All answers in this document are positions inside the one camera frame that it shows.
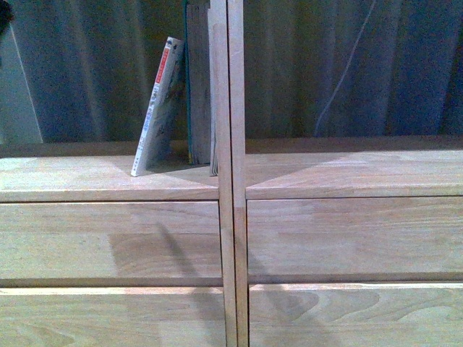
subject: curtain fold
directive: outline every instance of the curtain fold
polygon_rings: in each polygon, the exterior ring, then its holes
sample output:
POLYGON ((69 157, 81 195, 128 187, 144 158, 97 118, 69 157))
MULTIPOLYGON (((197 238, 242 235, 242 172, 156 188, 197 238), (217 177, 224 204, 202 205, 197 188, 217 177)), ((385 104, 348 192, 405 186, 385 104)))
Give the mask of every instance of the curtain fold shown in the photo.
MULTIPOLYGON (((245 2, 248 137, 313 135, 371 4, 245 2)), ((462 0, 378 0, 320 134, 463 134, 462 14, 462 0)))

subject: wooden drawer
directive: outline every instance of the wooden drawer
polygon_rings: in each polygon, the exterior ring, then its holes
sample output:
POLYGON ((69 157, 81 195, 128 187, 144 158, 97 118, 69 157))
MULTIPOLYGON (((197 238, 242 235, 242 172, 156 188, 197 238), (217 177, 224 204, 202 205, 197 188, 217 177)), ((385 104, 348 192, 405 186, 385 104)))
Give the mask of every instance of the wooden drawer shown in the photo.
POLYGON ((463 279, 463 198, 249 201, 251 283, 463 279))
POLYGON ((0 345, 225 346, 219 288, 0 290, 0 345))
POLYGON ((251 347, 460 346, 463 284, 250 289, 251 347))
POLYGON ((0 285, 221 285, 217 202, 1 204, 0 221, 0 285))

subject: stack of books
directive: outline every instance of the stack of books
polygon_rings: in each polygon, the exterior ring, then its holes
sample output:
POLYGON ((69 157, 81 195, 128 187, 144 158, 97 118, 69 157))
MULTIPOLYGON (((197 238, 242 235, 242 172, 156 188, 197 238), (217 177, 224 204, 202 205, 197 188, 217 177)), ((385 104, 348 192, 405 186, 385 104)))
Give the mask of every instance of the stack of books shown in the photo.
POLYGON ((190 164, 210 164, 217 175, 216 125, 213 112, 213 86, 208 3, 184 4, 186 41, 167 38, 153 86, 148 111, 140 136, 132 175, 149 173, 170 151, 174 119, 187 90, 188 148, 190 164))

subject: wood panel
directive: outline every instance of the wood panel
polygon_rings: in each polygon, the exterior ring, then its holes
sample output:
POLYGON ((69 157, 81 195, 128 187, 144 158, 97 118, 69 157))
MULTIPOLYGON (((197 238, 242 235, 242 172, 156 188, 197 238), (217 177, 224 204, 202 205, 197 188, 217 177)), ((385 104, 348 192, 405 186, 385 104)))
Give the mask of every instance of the wood panel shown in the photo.
POLYGON ((250 289, 252 347, 460 346, 463 285, 274 285, 250 289))
POLYGON ((0 289, 0 345, 225 346, 220 288, 0 289))
POLYGON ((238 346, 249 345, 245 185, 245 44, 243 0, 227 0, 231 159, 237 279, 238 346))
POLYGON ((117 155, 127 154, 124 146, 92 146, 0 148, 0 202, 218 199, 218 179, 205 166, 189 166, 180 142, 172 158, 141 177, 130 176, 133 155, 117 155))
POLYGON ((463 279, 463 197, 248 202, 252 283, 463 279))
POLYGON ((226 314, 226 345, 237 346, 237 304, 230 138, 229 59, 226 2, 212 0, 208 12, 211 58, 211 100, 216 118, 222 273, 226 314))
POLYGON ((1 204, 0 220, 0 284, 72 278, 220 283, 217 202, 1 204))
POLYGON ((424 150, 403 150, 405 140, 399 143, 401 146, 388 146, 387 141, 379 140, 385 150, 379 146, 370 148, 370 142, 362 146, 362 140, 352 144, 326 139, 314 142, 313 149, 311 141, 254 144, 258 154, 246 155, 246 197, 264 200, 463 195, 463 137, 410 145, 424 150), (346 148, 330 145, 330 141, 345 143, 346 148))

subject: wooden top surface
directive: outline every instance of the wooden top surface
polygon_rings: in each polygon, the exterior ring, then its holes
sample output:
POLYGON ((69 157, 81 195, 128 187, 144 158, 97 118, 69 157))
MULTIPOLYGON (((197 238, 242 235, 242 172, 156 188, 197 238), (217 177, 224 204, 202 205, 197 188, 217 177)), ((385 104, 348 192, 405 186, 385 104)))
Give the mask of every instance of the wooden top surface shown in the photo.
POLYGON ((249 200, 463 195, 463 137, 251 140, 249 200))
POLYGON ((132 177, 137 144, 0 146, 0 202, 217 200, 218 179, 189 166, 184 146, 153 173, 132 177))

